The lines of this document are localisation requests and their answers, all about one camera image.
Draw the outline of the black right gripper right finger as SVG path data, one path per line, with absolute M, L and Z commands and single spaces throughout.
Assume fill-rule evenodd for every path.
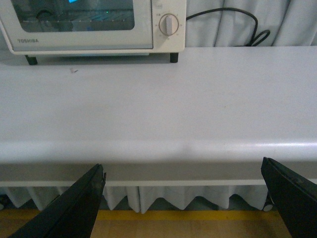
M 263 158 L 261 173 L 291 237 L 315 238 L 317 185 L 272 158 Z

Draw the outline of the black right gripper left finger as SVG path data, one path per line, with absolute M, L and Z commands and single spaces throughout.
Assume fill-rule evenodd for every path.
M 106 183 L 101 164 L 94 165 L 11 238 L 89 238 Z

